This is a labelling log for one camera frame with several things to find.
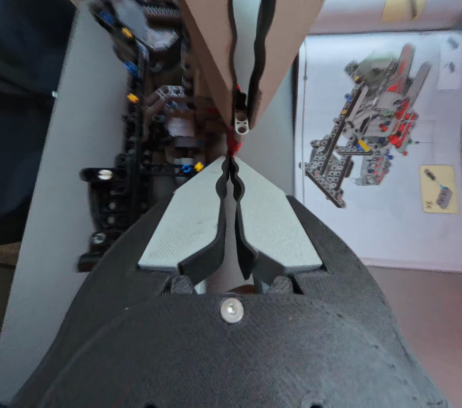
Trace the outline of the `lego instruction booklet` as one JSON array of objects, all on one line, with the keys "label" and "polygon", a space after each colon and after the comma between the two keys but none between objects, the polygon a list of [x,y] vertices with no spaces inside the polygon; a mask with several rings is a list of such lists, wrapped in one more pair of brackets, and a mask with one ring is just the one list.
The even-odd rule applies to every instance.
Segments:
[{"label": "lego instruction booklet", "polygon": [[325,0],[294,194],[371,265],[461,271],[461,0]]}]

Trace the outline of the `lego truck chassis model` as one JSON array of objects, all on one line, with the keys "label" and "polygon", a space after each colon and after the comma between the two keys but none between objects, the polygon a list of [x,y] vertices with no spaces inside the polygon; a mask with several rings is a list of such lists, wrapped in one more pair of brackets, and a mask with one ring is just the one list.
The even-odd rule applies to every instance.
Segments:
[{"label": "lego truck chassis model", "polygon": [[121,152],[111,167],[79,173],[95,227],[77,263],[85,273],[160,200],[163,185],[201,172],[223,138],[231,156],[242,145],[216,108],[175,2],[95,0],[89,11],[128,72],[128,91]]}]

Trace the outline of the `light grey two-hole lego beam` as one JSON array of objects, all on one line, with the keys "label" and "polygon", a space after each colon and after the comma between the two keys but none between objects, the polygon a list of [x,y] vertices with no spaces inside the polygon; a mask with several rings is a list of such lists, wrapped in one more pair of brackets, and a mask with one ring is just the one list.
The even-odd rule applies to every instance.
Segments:
[{"label": "light grey two-hole lego beam", "polygon": [[234,95],[234,136],[236,140],[242,141],[249,132],[249,120],[247,114],[247,96],[237,87]]}]

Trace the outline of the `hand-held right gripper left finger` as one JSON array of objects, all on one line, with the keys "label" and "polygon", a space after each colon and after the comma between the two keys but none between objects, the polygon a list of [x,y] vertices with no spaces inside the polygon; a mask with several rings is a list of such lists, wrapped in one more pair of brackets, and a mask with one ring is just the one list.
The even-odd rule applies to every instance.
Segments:
[{"label": "hand-held right gripper left finger", "polygon": [[180,186],[142,253],[141,270],[187,276],[197,285],[222,265],[229,158],[222,156]]}]

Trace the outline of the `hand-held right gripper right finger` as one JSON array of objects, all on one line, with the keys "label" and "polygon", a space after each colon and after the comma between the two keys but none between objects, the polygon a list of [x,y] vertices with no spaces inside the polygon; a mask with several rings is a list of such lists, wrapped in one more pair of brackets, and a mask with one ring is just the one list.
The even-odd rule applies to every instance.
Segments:
[{"label": "hand-held right gripper right finger", "polygon": [[271,284],[278,276],[319,270],[322,259],[286,193],[239,158],[230,159],[230,178],[243,277]]}]

